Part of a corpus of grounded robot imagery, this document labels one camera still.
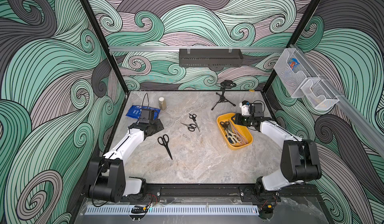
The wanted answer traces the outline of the cream kitchen scissors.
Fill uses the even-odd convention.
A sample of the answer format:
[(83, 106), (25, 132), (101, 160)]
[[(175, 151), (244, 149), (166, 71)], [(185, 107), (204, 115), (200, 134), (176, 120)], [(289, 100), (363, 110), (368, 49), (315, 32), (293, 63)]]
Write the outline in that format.
[(230, 126), (227, 126), (225, 128), (225, 131), (226, 131), (226, 134), (227, 134), (227, 139), (228, 141), (230, 142), (231, 145), (236, 145), (236, 144), (239, 144), (241, 143), (242, 139), (240, 136), (238, 136), (237, 134), (233, 133), (231, 130), (230, 130)]

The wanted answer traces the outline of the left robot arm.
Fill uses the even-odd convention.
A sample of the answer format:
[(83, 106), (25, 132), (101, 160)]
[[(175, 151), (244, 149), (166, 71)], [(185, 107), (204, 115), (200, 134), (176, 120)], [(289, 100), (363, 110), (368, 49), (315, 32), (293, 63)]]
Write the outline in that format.
[(134, 123), (128, 127), (126, 135), (116, 146), (103, 156), (91, 159), (86, 179), (87, 197), (117, 203), (125, 196), (141, 194), (145, 181), (142, 178), (127, 177), (125, 162), (147, 137), (163, 129), (159, 119), (149, 123)]

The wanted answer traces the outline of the yellow storage box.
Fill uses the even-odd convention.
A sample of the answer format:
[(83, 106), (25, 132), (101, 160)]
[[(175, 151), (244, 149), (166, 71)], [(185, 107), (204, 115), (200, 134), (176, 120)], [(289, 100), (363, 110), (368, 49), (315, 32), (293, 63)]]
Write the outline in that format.
[(253, 143), (253, 136), (246, 126), (234, 123), (235, 113), (227, 113), (217, 118), (217, 125), (227, 146), (239, 150)]

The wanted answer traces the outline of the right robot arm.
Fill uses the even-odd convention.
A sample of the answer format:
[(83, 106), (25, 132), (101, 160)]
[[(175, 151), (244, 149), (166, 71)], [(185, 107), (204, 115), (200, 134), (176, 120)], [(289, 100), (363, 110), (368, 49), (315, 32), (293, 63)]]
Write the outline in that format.
[(273, 173), (259, 177), (256, 190), (275, 192), (295, 184), (303, 184), (322, 177), (322, 168), (317, 144), (296, 136), (271, 118), (235, 114), (235, 125), (254, 127), (282, 148), (280, 167)]

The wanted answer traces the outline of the large black scissors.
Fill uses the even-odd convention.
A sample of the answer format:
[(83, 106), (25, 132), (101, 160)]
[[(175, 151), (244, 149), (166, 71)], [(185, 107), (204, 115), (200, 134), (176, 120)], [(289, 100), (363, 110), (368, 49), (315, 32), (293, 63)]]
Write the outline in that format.
[(173, 157), (169, 148), (169, 141), (170, 141), (170, 138), (167, 134), (164, 134), (163, 136), (158, 137), (158, 143), (166, 148), (169, 157), (171, 158), (171, 160), (173, 160)]

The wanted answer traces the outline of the pink scissors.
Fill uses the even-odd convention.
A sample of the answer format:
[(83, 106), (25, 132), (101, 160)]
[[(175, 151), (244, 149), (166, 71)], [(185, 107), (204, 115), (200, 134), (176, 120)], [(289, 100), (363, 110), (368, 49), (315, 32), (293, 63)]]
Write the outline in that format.
[(233, 133), (240, 139), (240, 142), (238, 142), (239, 145), (240, 145), (240, 146), (247, 145), (249, 142), (248, 142), (248, 140), (246, 139), (246, 137), (245, 137), (244, 135), (242, 135), (242, 134), (237, 130), (237, 128), (235, 127), (235, 125), (233, 124), (232, 121), (230, 122), (230, 124), (231, 124), (231, 130), (232, 130), (232, 132), (233, 132)]

